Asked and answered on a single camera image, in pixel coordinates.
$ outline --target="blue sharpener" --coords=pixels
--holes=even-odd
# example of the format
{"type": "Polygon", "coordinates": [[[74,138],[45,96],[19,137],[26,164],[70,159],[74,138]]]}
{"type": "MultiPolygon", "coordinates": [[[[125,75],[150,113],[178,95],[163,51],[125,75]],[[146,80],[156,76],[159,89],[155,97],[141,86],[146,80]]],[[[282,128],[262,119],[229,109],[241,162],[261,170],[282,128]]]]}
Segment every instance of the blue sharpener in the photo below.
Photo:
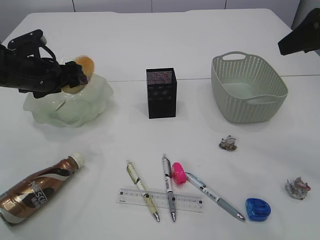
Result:
{"type": "Polygon", "coordinates": [[[258,198],[248,198],[245,201],[245,208],[249,219],[255,222],[265,221],[271,213],[269,204],[258,198]]]}

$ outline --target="frosted glass bowl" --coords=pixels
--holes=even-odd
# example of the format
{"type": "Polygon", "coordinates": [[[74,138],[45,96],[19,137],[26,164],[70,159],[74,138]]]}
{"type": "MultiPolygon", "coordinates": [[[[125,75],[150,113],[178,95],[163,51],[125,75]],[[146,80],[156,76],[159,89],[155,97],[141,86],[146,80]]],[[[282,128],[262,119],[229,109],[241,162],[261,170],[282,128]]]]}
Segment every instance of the frosted glass bowl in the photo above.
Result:
{"type": "Polygon", "coordinates": [[[37,123],[77,128],[103,113],[113,93],[107,80],[94,74],[77,94],[60,92],[36,99],[28,93],[23,109],[32,112],[37,123]]]}

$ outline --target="table surface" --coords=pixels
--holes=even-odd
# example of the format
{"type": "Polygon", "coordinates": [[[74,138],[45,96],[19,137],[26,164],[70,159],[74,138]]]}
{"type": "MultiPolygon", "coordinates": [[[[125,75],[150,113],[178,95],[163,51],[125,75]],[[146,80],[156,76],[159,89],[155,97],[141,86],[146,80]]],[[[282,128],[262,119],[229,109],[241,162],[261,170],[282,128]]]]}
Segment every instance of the table surface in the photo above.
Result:
{"type": "MultiPolygon", "coordinates": [[[[27,175],[78,151],[87,158],[57,195],[23,224],[0,222],[1,240],[224,239],[316,240],[320,215],[320,76],[283,77],[289,95],[268,122],[231,124],[220,113],[209,79],[179,80],[175,118],[148,119],[145,81],[110,82],[106,111],[79,128],[35,123],[22,110],[26,95],[0,89],[0,192],[27,175]],[[221,138],[237,138],[235,152],[221,138]],[[126,171],[133,160],[149,190],[164,191],[162,155],[182,163],[225,199],[245,211],[246,198],[266,200],[263,223],[242,223],[203,196],[204,213],[178,211],[173,223],[159,209],[157,223],[143,206],[116,203],[120,188],[135,188],[126,171]],[[287,178],[302,176],[307,198],[285,191],[287,178]]],[[[191,184],[176,193],[201,196],[191,184]]]]}
{"type": "Polygon", "coordinates": [[[280,76],[320,75],[316,53],[280,54],[291,29],[267,9],[32,13],[4,44],[35,29],[57,59],[88,55],[110,82],[141,81],[146,69],[168,67],[178,79],[209,79],[212,59],[232,51],[264,58],[280,76]]]}

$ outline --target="clear plastic ruler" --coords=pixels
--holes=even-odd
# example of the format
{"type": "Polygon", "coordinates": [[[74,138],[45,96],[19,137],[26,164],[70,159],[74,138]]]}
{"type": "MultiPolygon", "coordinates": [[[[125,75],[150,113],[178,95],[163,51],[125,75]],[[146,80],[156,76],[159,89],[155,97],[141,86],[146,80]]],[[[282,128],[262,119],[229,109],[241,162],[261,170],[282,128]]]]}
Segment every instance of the clear plastic ruler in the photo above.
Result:
{"type": "MultiPolygon", "coordinates": [[[[138,189],[120,188],[116,202],[118,204],[147,206],[143,197],[145,194],[145,191],[138,189]]],[[[147,194],[147,197],[152,198],[152,202],[156,207],[169,208],[166,192],[147,191],[147,194]]],[[[204,212],[204,204],[200,196],[174,194],[174,201],[177,210],[204,212]]]]}

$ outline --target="pen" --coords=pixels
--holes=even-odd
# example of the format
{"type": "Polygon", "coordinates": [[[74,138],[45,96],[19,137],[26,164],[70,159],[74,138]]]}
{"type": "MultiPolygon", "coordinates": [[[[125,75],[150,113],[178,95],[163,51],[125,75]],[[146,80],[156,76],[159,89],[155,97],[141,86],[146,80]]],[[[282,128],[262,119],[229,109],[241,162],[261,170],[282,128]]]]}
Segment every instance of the pen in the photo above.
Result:
{"type": "Polygon", "coordinates": [[[201,192],[207,195],[211,200],[216,202],[221,208],[226,210],[229,214],[234,216],[236,219],[245,222],[246,218],[233,206],[227,203],[223,198],[219,197],[212,189],[208,188],[199,178],[193,174],[186,172],[186,179],[201,192]]]}
{"type": "MultiPolygon", "coordinates": [[[[143,184],[140,177],[138,176],[133,163],[129,160],[127,160],[126,163],[127,163],[126,170],[127,170],[128,174],[130,175],[133,183],[137,186],[137,188],[139,190],[147,191],[145,185],[143,184]]],[[[151,197],[148,195],[147,192],[145,192],[143,194],[143,199],[144,199],[146,205],[148,206],[150,213],[152,214],[152,216],[154,216],[155,220],[157,220],[157,222],[159,223],[160,222],[159,213],[158,213],[154,203],[152,202],[151,197]]]]}
{"type": "Polygon", "coordinates": [[[167,192],[168,197],[168,203],[169,203],[169,212],[171,214],[173,222],[176,221],[176,204],[175,204],[175,196],[174,191],[172,190],[171,185],[171,164],[169,159],[166,157],[166,155],[163,155],[162,157],[162,163],[163,163],[163,171],[164,171],[164,180],[165,180],[165,188],[167,192]]]}

